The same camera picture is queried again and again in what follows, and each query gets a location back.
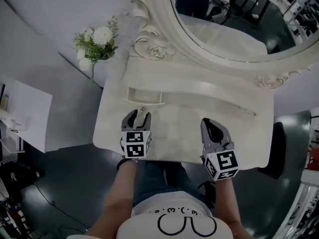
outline white flower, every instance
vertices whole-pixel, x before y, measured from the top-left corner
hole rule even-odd
[[[90,40],[90,38],[93,38],[93,30],[91,28],[88,28],[84,32],[84,40],[87,42]]]
[[[88,58],[82,58],[79,62],[79,65],[82,71],[86,71],[92,68],[92,62]]]
[[[77,54],[77,59],[81,60],[84,57],[85,57],[85,50],[84,49],[79,49],[78,50],[78,54]]]
[[[104,46],[113,39],[113,32],[107,26],[100,27],[93,33],[93,42],[96,45]]]

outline floor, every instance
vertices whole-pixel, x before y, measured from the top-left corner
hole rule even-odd
[[[284,124],[288,138],[286,169],[281,179],[272,179],[257,169],[241,171],[233,179],[243,225],[255,238],[271,238],[294,200],[309,143],[309,117],[309,112],[302,112],[276,118]],[[50,202],[91,227],[116,176],[120,155],[90,144],[46,154],[31,147],[19,159],[44,170],[45,176],[37,184]],[[142,176],[142,165],[137,180]],[[203,166],[183,166],[196,185],[211,180]],[[85,231],[82,224],[50,206],[35,186],[24,189],[22,194],[22,209],[38,231],[56,238]]]
[[[243,7],[243,11],[249,11],[255,1],[256,0],[248,0]],[[244,0],[237,0],[236,4],[241,6],[243,2]],[[259,15],[265,2],[266,0],[259,0],[252,13]],[[243,14],[236,15],[236,13],[236,7],[231,7],[231,16],[227,19],[224,25],[245,32],[258,41],[263,42],[267,47],[268,54],[270,54],[276,46],[279,47],[280,51],[284,51],[295,46],[294,39],[291,36],[282,14],[279,8],[277,8],[274,4],[269,4],[265,14],[257,26],[253,26],[249,23]]]

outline green leaves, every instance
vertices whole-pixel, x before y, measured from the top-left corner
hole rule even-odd
[[[112,19],[108,21],[108,27],[112,30],[114,36],[105,47],[96,45],[93,42],[92,37],[89,37],[89,40],[86,41],[85,35],[88,35],[88,33],[76,33],[75,38],[73,39],[76,48],[85,50],[85,57],[92,61],[91,82],[94,78],[95,64],[99,60],[108,60],[113,57],[115,50],[118,48],[118,46],[115,46],[115,38],[118,36],[117,32],[119,30],[117,18],[113,16]]]

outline white t-shirt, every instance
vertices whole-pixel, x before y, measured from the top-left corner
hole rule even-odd
[[[233,239],[230,228],[208,207],[184,191],[154,195],[136,205],[117,239]],[[93,239],[69,236],[68,239]]]

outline ornate mirror frame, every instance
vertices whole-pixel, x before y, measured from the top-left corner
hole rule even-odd
[[[142,19],[134,50],[146,59],[160,60],[177,50],[209,70],[252,76],[257,86],[266,89],[281,86],[289,75],[300,74],[319,61],[319,40],[263,56],[261,61],[257,61],[261,57],[244,57],[246,62],[222,58],[203,49],[198,44],[200,41],[190,31],[184,30],[171,0],[130,1],[133,3],[133,16]]]

